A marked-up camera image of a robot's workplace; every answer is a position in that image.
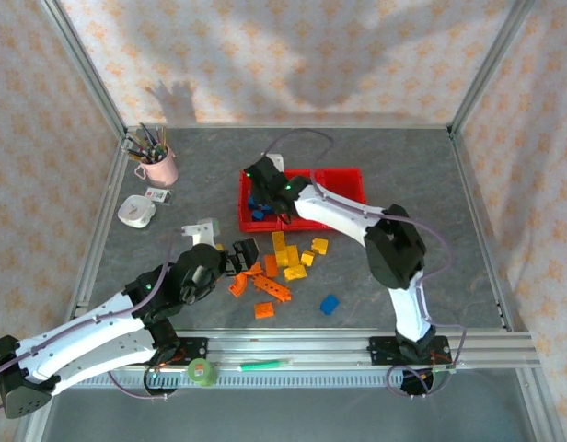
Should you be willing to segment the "orange long lego plate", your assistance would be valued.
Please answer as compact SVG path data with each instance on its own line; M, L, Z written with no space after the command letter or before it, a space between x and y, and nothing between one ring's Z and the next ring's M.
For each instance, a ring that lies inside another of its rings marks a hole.
M285 303L292 300L291 292L287 287L274 282L262 274L253 276L252 282L257 289L274 297L279 302Z

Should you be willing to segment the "white round dish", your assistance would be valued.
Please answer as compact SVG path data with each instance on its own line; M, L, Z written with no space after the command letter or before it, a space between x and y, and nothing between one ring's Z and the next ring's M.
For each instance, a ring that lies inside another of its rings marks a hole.
M143 195L131 195L120 206L118 218L128 226L145 228L156 213L156 205Z

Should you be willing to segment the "green tape roll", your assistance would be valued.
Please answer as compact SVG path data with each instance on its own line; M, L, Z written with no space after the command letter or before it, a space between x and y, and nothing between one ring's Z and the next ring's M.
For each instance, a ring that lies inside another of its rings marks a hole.
M188 377L191 382L201 387L211 387L218 379L218 370L214 364L204 358L192 359L188 365Z

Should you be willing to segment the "green plastic pen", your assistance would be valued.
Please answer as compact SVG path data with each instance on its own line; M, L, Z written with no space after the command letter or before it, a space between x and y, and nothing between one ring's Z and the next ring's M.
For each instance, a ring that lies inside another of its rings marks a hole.
M240 372L263 371L282 368L285 366L290 366L292 364L293 361L290 359L263 360L240 364L237 370Z

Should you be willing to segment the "orange patterned backdrop cloth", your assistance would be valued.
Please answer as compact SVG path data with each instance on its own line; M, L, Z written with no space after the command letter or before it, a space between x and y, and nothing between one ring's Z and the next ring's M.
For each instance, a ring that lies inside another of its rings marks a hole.
M463 145L497 273L567 442L567 0L535 0Z
M116 145L39 0L0 0L0 337L66 320Z
M450 122L515 0L60 0L123 121Z

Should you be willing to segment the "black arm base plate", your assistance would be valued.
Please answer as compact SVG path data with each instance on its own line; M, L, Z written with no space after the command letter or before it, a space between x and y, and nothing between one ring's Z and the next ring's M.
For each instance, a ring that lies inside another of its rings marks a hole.
M433 366L453 363L445 336L434 336L424 343L399 340L395 336L372 336L366 350L373 366Z
M177 341L165 343L156 349L148 366L187 366L192 360L205 359L209 339L206 337L179 337Z

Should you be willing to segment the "pink handled cup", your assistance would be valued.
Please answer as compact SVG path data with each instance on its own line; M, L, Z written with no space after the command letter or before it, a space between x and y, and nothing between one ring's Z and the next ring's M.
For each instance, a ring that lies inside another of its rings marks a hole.
M169 149L162 160L155 164L139 164L133 173L140 180L149 180L154 187L167 188L179 177L174 158L175 154Z

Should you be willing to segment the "wide aluminium frame rail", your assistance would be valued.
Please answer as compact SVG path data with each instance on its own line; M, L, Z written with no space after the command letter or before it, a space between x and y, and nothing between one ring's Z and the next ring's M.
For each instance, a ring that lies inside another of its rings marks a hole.
M108 369L141 364L151 359L163 343L179 337L209 339L206 359L233 370L247 362L290 359L284 369L348 370L373 369L366 350L372 336L391 336L373 329L216 329L174 331L163 339L150 331L130 331L114 337L103 332L93 338L70 337L49 344L36 356L42 373L86 373L89 369ZM534 368L540 365L537 350L527 332L446 331L443 335L453 356L452 364L429 366L436 369Z

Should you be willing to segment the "aluminium frame post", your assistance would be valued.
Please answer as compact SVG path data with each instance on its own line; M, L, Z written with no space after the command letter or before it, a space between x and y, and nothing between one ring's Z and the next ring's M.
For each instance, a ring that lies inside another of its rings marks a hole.
M18 425L14 442L41 442L48 420L48 414L35 412L23 417Z
M500 62L508 48L513 43L517 32L525 22L536 0L514 0L512 8L503 21L496 37L484 57L477 74L474 76L455 116L446 129L449 138L454 141L462 131L466 120L476 106L492 76L495 74Z
M91 98L114 134L122 139L127 126L113 102L75 26L60 0L38 0L46 18L51 22L71 62L84 81Z
M516 375L536 442L566 442L544 371L518 368Z

